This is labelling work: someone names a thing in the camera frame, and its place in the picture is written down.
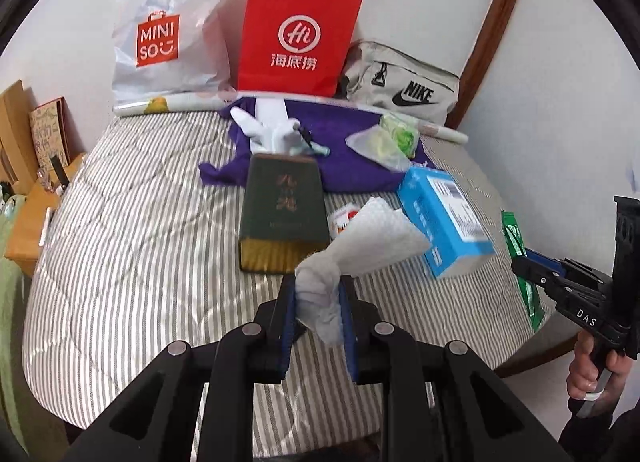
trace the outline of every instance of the green blanket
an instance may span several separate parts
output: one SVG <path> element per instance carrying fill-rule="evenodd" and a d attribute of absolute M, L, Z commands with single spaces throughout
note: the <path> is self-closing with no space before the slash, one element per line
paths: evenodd
<path fill-rule="evenodd" d="M 0 412 L 33 461 L 55 462 L 68 447 L 64 423 L 38 404 L 22 371 L 22 331 L 31 280 L 4 257 L 15 216 L 24 203 L 20 195 L 13 198 L 12 216 L 0 211 Z"/>

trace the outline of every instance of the metal bolt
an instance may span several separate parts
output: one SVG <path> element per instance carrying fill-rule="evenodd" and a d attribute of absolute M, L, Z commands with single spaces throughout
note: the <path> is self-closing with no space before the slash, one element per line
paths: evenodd
<path fill-rule="evenodd" d="M 187 344 L 184 341 L 174 341 L 166 347 L 166 351 L 172 356 L 181 356 L 187 351 Z"/>
<path fill-rule="evenodd" d="M 247 323 L 242 327 L 242 333 L 245 336 L 257 336 L 262 332 L 262 327 L 258 323 Z"/>
<path fill-rule="evenodd" d="M 380 321 L 380 323 L 376 323 L 376 326 L 373 327 L 373 330 L 375 330 L 381 336 L 389 336 L 394 333 L 395 328 L 391 323 Z"/>
<path fill-rule="evenodd" d="M 462 341 L 452 341 L 449 343 L 449 350 L 451 350 L 452 354 L 463 356 L 469 351 L 469 347 Z"/>

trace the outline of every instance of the striped fabric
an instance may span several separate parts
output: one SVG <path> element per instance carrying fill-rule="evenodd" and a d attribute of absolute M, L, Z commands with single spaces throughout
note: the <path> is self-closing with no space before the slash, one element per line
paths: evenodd
<path fill-rule="evenodd" d="M 26 378 L 55 415 L 86 428 L 171 341 L 217 341 L 276 297 L 278 276 L 238 270 L 243 190 L 205 187 L 198 176 L 199 162 L 232 156 L 227 127 L 210 112 L 116 119 L 85 157 L 54 217 L 25 323 Z M 497 254 L 471 275 L 441 281 L 414 257 L 357 279 L 358 296 L 417 339 L 462 339 L 495 367 L 532 334 L 509 267 L 500 196 L 464 148 L 423 143 L 465 191 Z M 394 194 L 382 196 L 399 207 Z M 327 195 L 326 209 L 367 199 Z M 380 428 L 380 389 L 351 384 L 342 350 L 310 333 L 295 345 L 284 384 L 257 385 L 254 405 L 256 456 Z M 203 409 L 204 397 L 194 446 Z"/>

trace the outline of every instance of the wooden nightstand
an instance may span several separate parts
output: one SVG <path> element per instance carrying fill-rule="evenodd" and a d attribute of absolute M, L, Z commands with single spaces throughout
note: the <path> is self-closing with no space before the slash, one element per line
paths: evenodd
<path fill-rule="evenodd" d="M 84 153 L 76 157 L 69 166 L 65 167 L 69 180 L 78 171 L 82 163 L 82 157 L 84 157 Z M 57 183 L 58 178 L 55 172 L 51 171 L 50 175 L 54 183 Z M 4 250 L 4 257 L 17 263 L 27 276 L 33 276 L 33 271 L 40 256 L 38 242 L 40 241 L 40 233 L 42 232 L 47 207 L 57 209 L 59 203 L 60 198 L 57 194 L 47 193 L 40 183 L 36 182 L 18 213 L 11 236 L 9 236 L 9 241 Z"/>

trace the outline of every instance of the barcode label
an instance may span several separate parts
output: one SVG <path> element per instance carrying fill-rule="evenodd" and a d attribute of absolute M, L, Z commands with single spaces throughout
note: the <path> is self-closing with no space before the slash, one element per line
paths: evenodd
<path fill-rule="evenodd" d="M 486 241 L 488 238 L 480 220 L 455 182 L 428 178 L 462 241 Z"/>

